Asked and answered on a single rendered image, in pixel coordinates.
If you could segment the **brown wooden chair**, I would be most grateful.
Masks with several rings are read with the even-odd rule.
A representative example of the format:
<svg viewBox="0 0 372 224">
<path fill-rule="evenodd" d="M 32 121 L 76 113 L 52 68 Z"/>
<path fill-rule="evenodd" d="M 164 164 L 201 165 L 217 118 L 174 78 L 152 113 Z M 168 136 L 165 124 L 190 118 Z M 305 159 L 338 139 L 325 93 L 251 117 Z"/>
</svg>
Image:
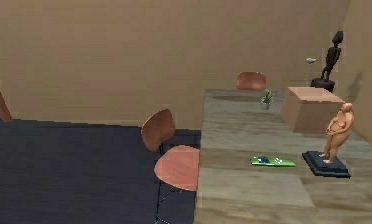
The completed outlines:
<svg viewBox="0 0 372 224">
<path fill-rule="evenodd" d="M 171 224 L 160 216 L 161 204 L 171 192 L 197 191 L 200 150 L 187 145 L 176 145 L 165 150 L 165 141 L 173 137 L 175 132 L 170 109 L 152 114 L 141 128 L 146 149 L 160 154 L 154 166 L 154 174 L 158 179 L 154 224 Z"/>
<path fill-rule="evenodd" d="M 12 116 L 0 91 L 0 117 L 3 122 L 11 122 Z"/>
<path fill-rule="evenodd" d="M 266 87 L 266 76 L 260 72 L 241 72 L 237 76 L 238 90 L 263 91 Z"/>
</svg>

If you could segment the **small potted green plant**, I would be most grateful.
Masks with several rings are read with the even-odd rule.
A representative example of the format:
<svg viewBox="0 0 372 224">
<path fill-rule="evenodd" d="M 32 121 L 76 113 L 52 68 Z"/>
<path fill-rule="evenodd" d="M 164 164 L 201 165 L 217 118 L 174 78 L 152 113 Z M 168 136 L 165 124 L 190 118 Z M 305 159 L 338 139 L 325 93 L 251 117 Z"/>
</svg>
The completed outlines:
<svg viewBox="0 0 372 224">
<path fill-rule="evenodd" d="M 261 106 L 264 110 L 268 110 L 273 100 L 273 93 L 271 90 L 265 89 L 261 97 Z"/>
</svg>

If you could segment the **grey wooden table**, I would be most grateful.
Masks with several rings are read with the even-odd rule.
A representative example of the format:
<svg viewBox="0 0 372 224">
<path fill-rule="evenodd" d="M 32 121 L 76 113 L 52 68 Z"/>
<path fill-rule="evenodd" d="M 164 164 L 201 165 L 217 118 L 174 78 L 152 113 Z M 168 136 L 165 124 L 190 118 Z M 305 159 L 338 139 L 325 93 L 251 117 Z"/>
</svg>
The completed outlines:
<svg viewBox="0 0 372 224">
<path fill-rule="evenodd" d="M 194 224 L 372 224 L 372 146 L 352 134 L 338 153 L 351 177 L 315 176 L 302 154 L 325 138 L 291 132 L 282 102 L 276 94 L 264 110 L 257 92 L 206 91 Z M 254 156 L 295 166 L 255 166 Z"/>
</svg>

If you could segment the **green flat book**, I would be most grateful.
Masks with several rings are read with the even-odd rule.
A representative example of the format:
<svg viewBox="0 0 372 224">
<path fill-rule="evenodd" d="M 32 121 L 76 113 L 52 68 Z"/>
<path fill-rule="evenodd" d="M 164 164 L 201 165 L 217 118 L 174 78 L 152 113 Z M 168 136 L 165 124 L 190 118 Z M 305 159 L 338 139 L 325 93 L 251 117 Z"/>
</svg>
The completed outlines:
<svg viewBox="0 0 372 224">
<path fill-rule="evenodd" d="M 272 166 L 272 167 L 294 167 L 295 163 L 289 159 L 281 159 L 278 157 L 254 156 L 250 159 L 252 165 L 255 166 Z"/>
</svg>

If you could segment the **tan cardboard box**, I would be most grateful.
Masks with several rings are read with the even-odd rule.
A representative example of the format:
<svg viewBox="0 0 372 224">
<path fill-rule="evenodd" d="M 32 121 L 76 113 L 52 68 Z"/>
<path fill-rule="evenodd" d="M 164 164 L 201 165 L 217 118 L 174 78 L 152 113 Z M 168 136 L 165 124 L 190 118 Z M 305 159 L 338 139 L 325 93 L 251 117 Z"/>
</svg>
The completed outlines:
<svg viewBox="0 0 372 224">
<path fill-rule="evenodd" d="M 323 88 L 288 87 L 281 109 L 292 132 L 324 134 L 344 101 Z"/>
</svg>

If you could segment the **orange figure statue dark base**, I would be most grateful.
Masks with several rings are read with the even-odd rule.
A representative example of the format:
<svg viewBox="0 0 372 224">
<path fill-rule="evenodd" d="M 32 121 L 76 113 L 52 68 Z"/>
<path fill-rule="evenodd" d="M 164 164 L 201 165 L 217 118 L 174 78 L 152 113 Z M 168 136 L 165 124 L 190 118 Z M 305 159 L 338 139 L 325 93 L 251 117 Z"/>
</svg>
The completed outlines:
<svg viewBox="0 0 372 224">
<path fill-rule="evenodd" d="M 337 115 L 330 121 L 326 129 L 326 144 L 322 153 L 307 151 L 303 159 L 315 176 L 350 178 L 347 167 L 337 158 L 339 148 L 349 138 L 354 115 L 353 105 L 344 103 Z"/>
</svg>

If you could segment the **black figure statue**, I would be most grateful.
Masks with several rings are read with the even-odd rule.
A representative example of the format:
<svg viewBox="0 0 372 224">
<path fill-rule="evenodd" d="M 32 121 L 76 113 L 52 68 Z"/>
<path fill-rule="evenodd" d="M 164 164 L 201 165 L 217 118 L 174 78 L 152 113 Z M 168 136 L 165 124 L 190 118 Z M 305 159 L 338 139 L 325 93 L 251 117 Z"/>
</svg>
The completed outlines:
<svg viewBox="0 0 372 224">
<path fill-rule="evenodd" d="M 342 31 L 337 31 L 332 39 L 333 46 L 327 51 L 326 65 L 322 70 L 321 76 L 311 81 L 311 87 L 323 88 L 329 92 L 333 92 L 335 82 L 330 79 L 330 75 L 341 55 L 341 48 L 339 45 L 343 42 L 343 39 L 344 33 Z"/>
</svg>

